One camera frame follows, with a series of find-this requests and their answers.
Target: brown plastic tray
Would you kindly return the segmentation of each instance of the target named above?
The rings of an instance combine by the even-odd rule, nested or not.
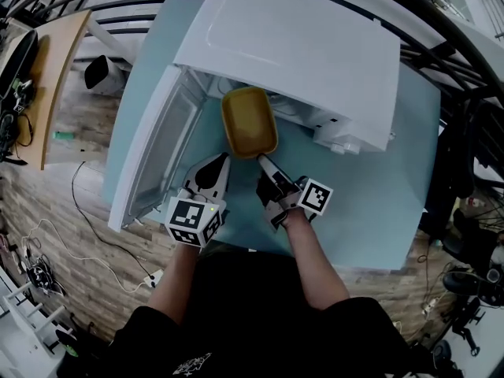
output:
[[[275,118],[268,96],[261,88],[247,87],[228,92],[222,98],[222,119],[236,157],[255,158],[276,149]]]

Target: person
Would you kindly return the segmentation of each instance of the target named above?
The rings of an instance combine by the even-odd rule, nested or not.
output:
[[[103,376],[383,376],[409,348],[377,301],[350,298],[302,209],[294,259],[179,244],[146,306],[118,331]]]

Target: black t-shirt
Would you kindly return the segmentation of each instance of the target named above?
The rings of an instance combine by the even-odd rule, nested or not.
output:
[[[116,333],[104,376],[383,376],[409,350],[378,302],[308,306],[295,260],[214,254],[198,262],[181,326],[139,307]]]

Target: power strip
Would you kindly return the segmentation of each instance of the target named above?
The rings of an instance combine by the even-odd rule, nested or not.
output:
[[[161,269],[157,270],[154,273],[150,274],[154,279],[152,280],[149,276],[147,276],[143,281],[145,284],[151,288],[155,288],[159,284],[159,280],[163,277],[163,271]]]

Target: forearm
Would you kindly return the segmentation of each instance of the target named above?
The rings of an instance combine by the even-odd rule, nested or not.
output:
[[[198,254],[199,248],[178,244],[147,303],[147,306],[163,312],[177,324],[182,323],[186,311]]]
[[[304,214],[286,226],[298,265],[306,301],[316,309],[326,309],[350,296],[345,284],[326,258],[317,235]]]

